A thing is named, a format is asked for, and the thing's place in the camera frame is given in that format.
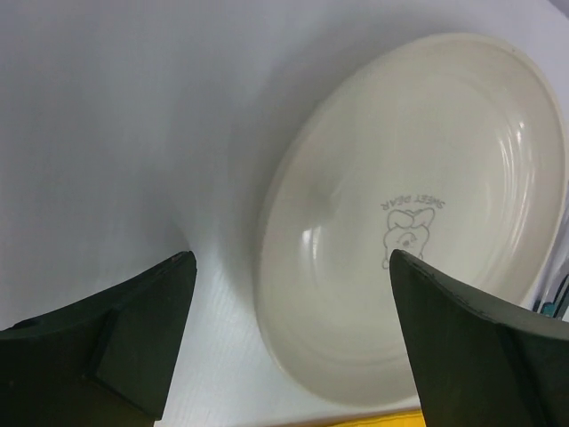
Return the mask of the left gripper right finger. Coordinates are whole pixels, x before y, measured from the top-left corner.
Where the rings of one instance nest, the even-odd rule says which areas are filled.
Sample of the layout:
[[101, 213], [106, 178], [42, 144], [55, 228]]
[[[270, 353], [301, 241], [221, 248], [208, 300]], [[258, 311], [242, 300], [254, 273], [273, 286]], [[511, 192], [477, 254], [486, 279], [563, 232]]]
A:
[[397, 315], [428, 426], [566, 426], [568, 325], [389, 259]]

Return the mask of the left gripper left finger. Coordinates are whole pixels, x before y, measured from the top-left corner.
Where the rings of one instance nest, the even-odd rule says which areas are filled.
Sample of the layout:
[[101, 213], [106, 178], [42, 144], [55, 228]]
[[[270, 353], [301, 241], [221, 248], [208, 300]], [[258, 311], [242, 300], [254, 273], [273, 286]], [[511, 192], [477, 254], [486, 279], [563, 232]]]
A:
[[196, 283], [180, 252], [1, 333], [3, 426], [152, 426], [164, 415]]

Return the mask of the yellow cartoon cloth placemat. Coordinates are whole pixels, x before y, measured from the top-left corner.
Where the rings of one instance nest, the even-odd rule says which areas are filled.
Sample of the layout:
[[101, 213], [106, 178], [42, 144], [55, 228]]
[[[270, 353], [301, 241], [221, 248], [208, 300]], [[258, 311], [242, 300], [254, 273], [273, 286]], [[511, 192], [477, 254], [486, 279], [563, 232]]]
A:
[[300, 421], [295, 423], [283, 423], [283, 426], [394, 426], [394, 427], [425, 427], [426, 422], [420, 409], [397, 410], [395, 412], [350, 415], [340, 417], [329, 417]]

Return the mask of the cream round plate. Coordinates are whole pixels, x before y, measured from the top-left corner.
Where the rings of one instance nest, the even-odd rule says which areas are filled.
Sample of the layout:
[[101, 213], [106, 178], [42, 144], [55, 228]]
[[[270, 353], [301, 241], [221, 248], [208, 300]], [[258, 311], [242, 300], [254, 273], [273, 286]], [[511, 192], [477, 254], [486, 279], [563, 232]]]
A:
[[391, 254], [531, 306], [567, 155], [551, 85], [506, 42], [427, 36], [359, 69], [303, 126], [263, 205], [254, 299], [271, 356], [338, 404], [413, 399]]

